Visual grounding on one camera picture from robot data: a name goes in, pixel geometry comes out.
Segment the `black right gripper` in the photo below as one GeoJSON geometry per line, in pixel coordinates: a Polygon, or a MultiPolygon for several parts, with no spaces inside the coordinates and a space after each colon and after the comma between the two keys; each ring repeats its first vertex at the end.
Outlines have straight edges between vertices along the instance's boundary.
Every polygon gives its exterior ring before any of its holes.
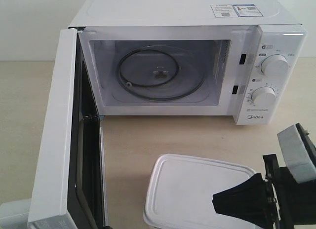
{"type": "MultiPolygon", "coordinates": [[[[266,175],[276,191],[279,205],[279,227],[316,224],[316,181],[297,183],[287,167],[280,167],[277,156],[263,156],[266,175]]],[[[266,185],[260,173],[245,182],[213,195],[216,213],[265,214],[267,211],[266,185]]]]}

